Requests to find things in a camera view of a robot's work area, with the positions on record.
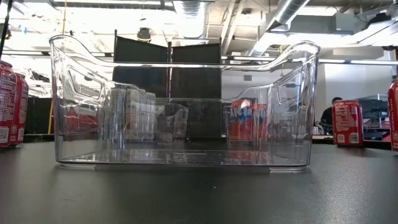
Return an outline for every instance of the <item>coca-cola can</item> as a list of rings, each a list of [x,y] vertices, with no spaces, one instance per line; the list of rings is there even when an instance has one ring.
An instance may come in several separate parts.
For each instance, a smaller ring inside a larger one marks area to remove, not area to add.
[[[10,145],[17,76],[12,65],[0,60],[0,147]]]
[[[391,149],[398,152],[398,82],[388,90],[388,109],[390,118]]]
[[[17,74],[14,119],[11,126],[11,145],[18,145],[24,142],[28,91],[29,87],[25,81],[25,76]]]
[[[332,107],[333,141],[337,146],[363,146],[362,107],[358,100],[339,100]]]

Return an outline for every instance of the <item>clear plastic bin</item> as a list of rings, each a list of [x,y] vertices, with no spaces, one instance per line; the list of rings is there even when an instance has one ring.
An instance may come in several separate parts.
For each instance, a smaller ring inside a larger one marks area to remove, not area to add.
[[[311,42],[264,65],[113,63],[92,56],[73,37],[55,36],[50,44],[58,162],[309,165],[320,51]],[[222,85],[249,73],[264,83],[235,85],[241,93],[228,99],[159,98],[111,81],[115,68],[132,67],[221,69]]]

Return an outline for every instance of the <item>wall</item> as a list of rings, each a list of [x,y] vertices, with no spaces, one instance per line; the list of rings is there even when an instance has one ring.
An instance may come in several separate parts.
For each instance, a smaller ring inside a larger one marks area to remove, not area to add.
[[[283,69],[283,74],[289,73],[290,69]],[[221,97],[222,99],[238,96],[245,88],[251,86],[268,85],[281,78],[281,70],[273,72],[242,72],[225,70],[221,74]],[[251,81],[244,81],[244,75],[251,75]]]
[[[384,52],[384,56],[378,60],[390,60],[389,52]],[[391,76],[392,68],[390,66],[320,65],[315,120],[320,120],[323,110],[331,106],[331,100],[336,96],[350,100],[378,93],[386,94],[391,85]]]

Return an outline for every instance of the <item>soda can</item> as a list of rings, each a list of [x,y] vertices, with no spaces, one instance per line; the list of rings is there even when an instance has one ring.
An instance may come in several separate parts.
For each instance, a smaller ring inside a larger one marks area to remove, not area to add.
[[[339,100],[332,107],[333,141],[337,146],[363,146],[362,107],[358,100]]]
[[[128,141],[139,141],[139,103],[138,90],[128,88],[126,92],[126,139]]]
[[[267,105],[253,105],[253,141],[265,140],[267,135]]]
[[[388,109],[390,118],[391,149],[398,152],[398,82],[388,89]]]
[[[0,147],[10,145],[16,88],[17,76],[12,65],[0,61]]]
[[[248,142],[252,136],[252,104],[249,100],[234,101],[229,112],[230,142]]]
[[[17,74],[14,119],[11,126],[11,145],[18,145],[24,142],[28,91],[29,87],[25,81],[25,76]]]

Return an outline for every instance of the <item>person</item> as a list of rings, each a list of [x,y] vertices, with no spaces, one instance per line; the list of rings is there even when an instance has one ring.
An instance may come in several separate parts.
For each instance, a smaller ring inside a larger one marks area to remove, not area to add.
[[[331,100],[331,104],[333,105],[338,100],[342,100],[342,98],[334,97]],[[323,114],[322,114],[322,117],[321,117],[321,121],[326,122],[326,124],[329,124],[329,125],[333,124],[332,115],[331,115],[331,107],[329,107],[328,109],[323,111]]]

